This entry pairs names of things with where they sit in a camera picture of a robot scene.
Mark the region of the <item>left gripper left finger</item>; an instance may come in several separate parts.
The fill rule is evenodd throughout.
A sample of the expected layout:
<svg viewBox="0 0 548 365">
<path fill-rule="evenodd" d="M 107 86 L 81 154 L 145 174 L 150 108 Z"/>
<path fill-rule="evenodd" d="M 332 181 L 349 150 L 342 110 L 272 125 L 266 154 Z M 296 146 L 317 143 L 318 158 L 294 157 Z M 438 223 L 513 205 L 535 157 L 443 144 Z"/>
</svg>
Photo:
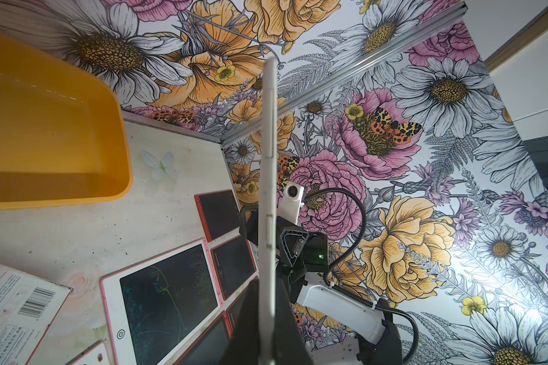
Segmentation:
<svg viewBox="0 0 548 365">
<path fill-rule="evenodd" d="M 257 365 L 260 355 L 259 284 L 255 279 L 248 285 L 238 323 L 219 364 Z"/>
</svg>

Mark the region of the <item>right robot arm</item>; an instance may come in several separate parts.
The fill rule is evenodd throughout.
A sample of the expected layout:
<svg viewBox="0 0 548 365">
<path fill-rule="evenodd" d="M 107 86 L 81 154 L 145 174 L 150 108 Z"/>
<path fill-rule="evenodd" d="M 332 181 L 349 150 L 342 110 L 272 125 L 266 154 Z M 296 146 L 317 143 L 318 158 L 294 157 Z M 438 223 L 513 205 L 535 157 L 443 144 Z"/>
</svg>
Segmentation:
<svg viewBox="0 0 548 365">
<path fill-rule="evenodd" d="M 324 281 L 330 270 L 327 236 L 300 228 L 284 205 L 263 214 L 258 205 L 240 212 L 242 237 L 257 245 L 260 274 L 248 289 L 241 317 L 223 364 L 403 364 L 408 356 L 392 310 L 357 299 L 337 284 Z M 354 331 L 345 345 L 308 353 L 301 342 L 292 305 L 322 313 Z"/>
</svg>

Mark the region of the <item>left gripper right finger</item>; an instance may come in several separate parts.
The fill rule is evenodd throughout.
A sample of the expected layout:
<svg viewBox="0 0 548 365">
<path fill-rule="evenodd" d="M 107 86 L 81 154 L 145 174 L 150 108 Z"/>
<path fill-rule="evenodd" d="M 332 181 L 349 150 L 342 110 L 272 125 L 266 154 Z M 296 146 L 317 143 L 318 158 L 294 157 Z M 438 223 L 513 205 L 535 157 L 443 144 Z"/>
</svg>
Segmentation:
<svg viewBox="0 0 548 365">
<path fill-rule="evenodd" d="M 307 365 L 313 363 L 298 331 L 289 295 L 281 278 L 276 279 L 273 346 L 275 363 L 278 365 Z"/>
</svg>

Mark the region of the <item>red writing tablet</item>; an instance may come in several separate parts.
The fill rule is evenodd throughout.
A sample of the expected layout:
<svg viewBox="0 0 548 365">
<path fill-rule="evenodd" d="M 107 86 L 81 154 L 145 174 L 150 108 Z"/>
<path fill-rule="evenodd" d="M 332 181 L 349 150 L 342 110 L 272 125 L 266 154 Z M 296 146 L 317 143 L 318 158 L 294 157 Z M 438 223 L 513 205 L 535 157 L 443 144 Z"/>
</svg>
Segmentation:
<svg viewBox="0 0 548 365">
<path fill-rule="evenodd" d="M 177 365 L 219 364 L 231 340 L 228 312 L 222 312 L 179 357 Z"/>
<path fill-rule="evenodd" d="M 240 227 L 237 200 L 232 190 L 203 193 L 195 195 L 194 198 L 208 242 Z"/>
<path fill-rule="evenodd" d="M 238 236 L 216 246 L 211 254 L 222 296 L 227 300 L 256 272 L 251 248 Z"/>
<path fill-rule="evenodd" d="M 241 317 L 241 309 L 243 307 L 247 292 L 248 290 L 244 289 L 232 302 L 231 306 L 225 311 L 226 324 L 231 337 L 233 336 L 234 330 L 236 329 Z"/>
</svg>

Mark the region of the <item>small red white carton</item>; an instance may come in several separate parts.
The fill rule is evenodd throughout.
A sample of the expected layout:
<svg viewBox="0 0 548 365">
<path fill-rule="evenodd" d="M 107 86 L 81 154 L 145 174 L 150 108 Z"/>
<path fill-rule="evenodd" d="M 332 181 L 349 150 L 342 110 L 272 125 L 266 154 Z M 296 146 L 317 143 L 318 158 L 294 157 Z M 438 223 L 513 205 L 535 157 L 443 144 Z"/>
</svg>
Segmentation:
<svg viewBox="0 0 548 365">
<path fill-rule="evenodd" d="M 0 264 L 0 364 L 27 364 L 72 289 Z"/>
</svg>

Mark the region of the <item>yellow storage tray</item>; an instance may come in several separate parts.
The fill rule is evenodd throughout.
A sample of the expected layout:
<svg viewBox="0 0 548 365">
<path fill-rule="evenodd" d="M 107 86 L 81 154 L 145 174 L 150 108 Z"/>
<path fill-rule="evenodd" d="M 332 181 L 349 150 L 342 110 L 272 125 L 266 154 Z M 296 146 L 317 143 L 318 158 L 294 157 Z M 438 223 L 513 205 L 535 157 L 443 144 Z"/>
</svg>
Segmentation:
<svg viewBox="0 0 548 365">
<path fill-rule="evenodd" d="M 0 210 L 110 202 L 132 184 L 111 89 L 0 33 Z"/>
</svg>

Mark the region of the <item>white butterfly decoration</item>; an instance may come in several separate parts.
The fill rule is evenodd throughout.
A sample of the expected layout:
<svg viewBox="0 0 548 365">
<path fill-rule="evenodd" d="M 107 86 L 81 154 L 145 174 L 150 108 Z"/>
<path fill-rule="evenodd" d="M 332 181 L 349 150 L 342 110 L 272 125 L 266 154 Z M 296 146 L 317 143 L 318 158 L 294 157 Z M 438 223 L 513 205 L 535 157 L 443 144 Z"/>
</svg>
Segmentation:
<svg viewBox="0 0 548 365">
<path fill-rule="evenodd" d="M 143 161 L 152 169 L 152 179 L 161 181 L 165 176 L 171 179 L 177 179 L 178 173 L 174 167 L 174 156 L 171 152 L 167 152 L 161 159 L 156 158 L 148 151 L 140 151 Z"/>
</svg>

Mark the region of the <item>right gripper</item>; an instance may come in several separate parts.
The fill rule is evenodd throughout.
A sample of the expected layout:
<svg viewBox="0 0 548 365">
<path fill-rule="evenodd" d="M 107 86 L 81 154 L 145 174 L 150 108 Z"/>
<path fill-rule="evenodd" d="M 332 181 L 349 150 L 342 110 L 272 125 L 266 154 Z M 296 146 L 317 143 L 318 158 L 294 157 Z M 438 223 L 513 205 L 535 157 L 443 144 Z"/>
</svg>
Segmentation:
<svg viewBox="0 0 548 365">
<path fill-rule="evenodd" d="M 274 259 L 266 278 L 260 282 L 258 302 L 262 304 L 262 288 L 266 285 L 265 298 L 275 297 L 273 277 L 283 280 L 284 288 L 293 304 L 327 304 L 330 301 L 330 289 L 318 274 L 329 268 L 327 237 L 322 233 L 311 233 L 284 217 L 269 217 L 274 229 L 274 244 L 270 252 Z"/>
</svg>

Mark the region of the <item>pink white writing tablet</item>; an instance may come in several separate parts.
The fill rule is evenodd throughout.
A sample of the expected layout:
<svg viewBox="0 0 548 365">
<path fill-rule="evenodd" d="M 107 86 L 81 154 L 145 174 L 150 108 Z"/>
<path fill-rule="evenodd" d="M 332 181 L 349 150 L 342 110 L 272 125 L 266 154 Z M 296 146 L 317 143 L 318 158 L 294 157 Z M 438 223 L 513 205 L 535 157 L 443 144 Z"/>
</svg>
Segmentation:
<svg viewBox="0 0 548 365">
<path fill-rule="evenodd" d="M 168 363 L 220 308 L 204 239 L 105 275 L 100 289 L 118 364 Z"/>
</svg>

